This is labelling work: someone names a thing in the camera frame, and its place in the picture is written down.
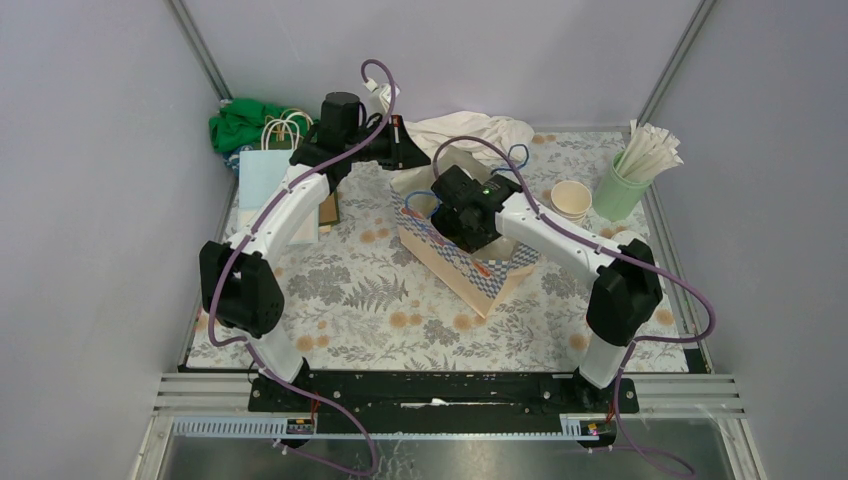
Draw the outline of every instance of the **crumpled white fabric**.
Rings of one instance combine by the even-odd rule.
[[[460,135],[480,137],[507,152],[509,147],[517,143],[530,146],[535,134],[533,128],[521,120],[466,111],[405,124],[412,140],[431,159],[439,145]],[[471,153],[477,160],[500,159],[498,154],[477,142],[463,140],[452,143],[451,146]],[[513,150],[512,158],[524,161],[524,149]]]

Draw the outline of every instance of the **green container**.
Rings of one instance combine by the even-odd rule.
[[[627,218],[642,199],[645,190],[651,186],[651,182],[637,183],[621,178],[615,169],[622,154],[624,152],[619,152],[612,160],[607,174],[592,196],[595,212],[613,222]]]

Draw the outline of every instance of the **green cloth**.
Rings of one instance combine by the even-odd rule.
[[[265,117],[280,118],[286,108],[249,98],[233,99],[232,103],[221,107],[217,116],[209,119],[212,148],[218,153],[226,153],[258,142],[265,127]],[[296,116],[292,120],[300,126],[300,134],[305,136],[306,119]]]

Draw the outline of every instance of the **white wall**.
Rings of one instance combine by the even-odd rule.
[[[848,477],[848,3],[720,2],[652,123],[659,191],[716,306],[770,479]]]
[[[363,97],[359,64],[374,57],[392,69],[408,119],[465,109],[533,125],[621,126],[639,115],[698,1],[186,4],[236,96],[317,114],[327,92]]]
[[[0,4],[0,478],[126,478],[229,173],[163,1]]]

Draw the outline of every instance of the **beige cup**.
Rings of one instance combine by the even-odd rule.
[[[592,208],[592,192],[580,182],[564,180],[551,190],[551,207],[575,225],[582,225]]]

